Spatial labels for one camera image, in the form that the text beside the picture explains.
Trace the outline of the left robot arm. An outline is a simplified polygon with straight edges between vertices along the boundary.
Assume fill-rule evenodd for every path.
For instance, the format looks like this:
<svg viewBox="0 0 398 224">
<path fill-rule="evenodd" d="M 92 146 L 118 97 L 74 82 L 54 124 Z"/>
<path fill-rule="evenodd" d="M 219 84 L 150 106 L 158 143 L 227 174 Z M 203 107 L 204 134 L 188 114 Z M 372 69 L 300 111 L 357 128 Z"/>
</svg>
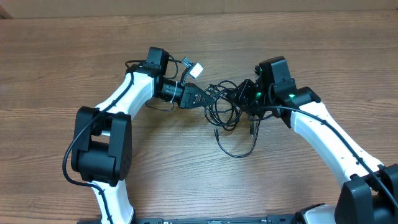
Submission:
<svg viewBox="0 0 398 224">
<path fill-rule="evenodd" d="M 152 98 L 160 98 L 181 109 L 213 104 L 201 88 L 186 81 L 197 78 L 203 65 L 187 57 L 175 60 L 162 48 L 151 47 L 144 60 L 128 60 L 118 89 L 95 107 L 81 107 L 75 118 L 73 140 L 63 158 L 65 178 L 74 185 L 89 187 L 101 210 L 98 223 L 135 223 L 136 214 L 126 187 L 132 163 L 132 120 Z M 67 174 L 66 162 L 82 180 Z"/>
</svg>

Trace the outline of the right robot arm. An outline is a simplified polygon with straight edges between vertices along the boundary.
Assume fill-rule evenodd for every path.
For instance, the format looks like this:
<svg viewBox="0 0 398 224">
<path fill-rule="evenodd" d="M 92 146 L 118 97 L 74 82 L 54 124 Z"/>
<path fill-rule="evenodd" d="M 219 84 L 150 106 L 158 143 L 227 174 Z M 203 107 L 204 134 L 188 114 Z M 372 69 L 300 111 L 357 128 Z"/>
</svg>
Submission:
<svg viewBox="0 0 398 224">
<path fill-rule="evenodd" d="M 243 112 L 264 119 L 270 111 L 311 145 L 335 176 L 336 205 L 298 211 L 292 223 L 397 223 L 397 165 L 385 166 L 359 146 L 333 119 L 309 87 L 297 88 L 283 56 L 265 60 L 227 94 Z"/>
</svg>

